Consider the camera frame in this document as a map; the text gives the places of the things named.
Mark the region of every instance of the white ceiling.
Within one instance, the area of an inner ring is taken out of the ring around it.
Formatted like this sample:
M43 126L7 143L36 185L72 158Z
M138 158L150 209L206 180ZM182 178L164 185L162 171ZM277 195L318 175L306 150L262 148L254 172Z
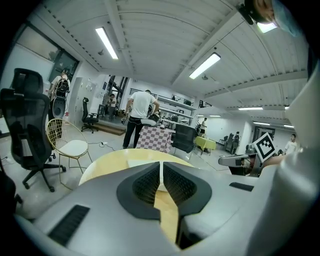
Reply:
M236 11L237 0L44 0L51 27L99 71L199 96L224 111L289 105L307 77L308 46L276 28L266 34ZM95 29L104 27L119 60ZM213 52L221 60L195 80L189 75ZM248 112L253 120L289 123L281 110Z

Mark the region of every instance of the glass window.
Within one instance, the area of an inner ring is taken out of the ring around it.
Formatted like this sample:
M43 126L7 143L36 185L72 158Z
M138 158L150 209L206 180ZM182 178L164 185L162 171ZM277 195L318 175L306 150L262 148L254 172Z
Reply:
M58 47L29 26L25 28L17 43L52 62L55 62L60 52Z
M62 54L59 54L57 57L55 64L53 66L49 81L52 82L56 76L61 76L61 72L64 69L68 69L69 72L67 74L69 80L71 81L74 73L76 71L76 68L78 66L78 61L75 60L74 58L70 57L68 54L65 52L62 52Z

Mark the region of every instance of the loudspeaker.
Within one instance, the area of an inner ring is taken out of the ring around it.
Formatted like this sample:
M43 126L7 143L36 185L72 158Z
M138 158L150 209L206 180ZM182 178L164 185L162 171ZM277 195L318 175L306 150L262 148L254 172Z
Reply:
M66 109L66 99L61 97L56 97L52 104L53 117L62 119L65 114L65 109Z

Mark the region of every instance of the checkered cloth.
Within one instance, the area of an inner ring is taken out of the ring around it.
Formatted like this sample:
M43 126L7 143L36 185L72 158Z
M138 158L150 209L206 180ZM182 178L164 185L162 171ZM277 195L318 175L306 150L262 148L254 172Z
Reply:
M169 153L171 149L171 132L156 127L144 126L136 148Z

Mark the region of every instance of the white seat cushion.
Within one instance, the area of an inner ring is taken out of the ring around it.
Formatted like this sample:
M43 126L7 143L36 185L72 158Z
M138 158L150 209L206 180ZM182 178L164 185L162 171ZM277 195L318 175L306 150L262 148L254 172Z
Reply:
M79 157L83 153L85 153L88 149L88 144L83 140L71 140L63 147L59 148L59 151L62 154L71 156L71 157Z

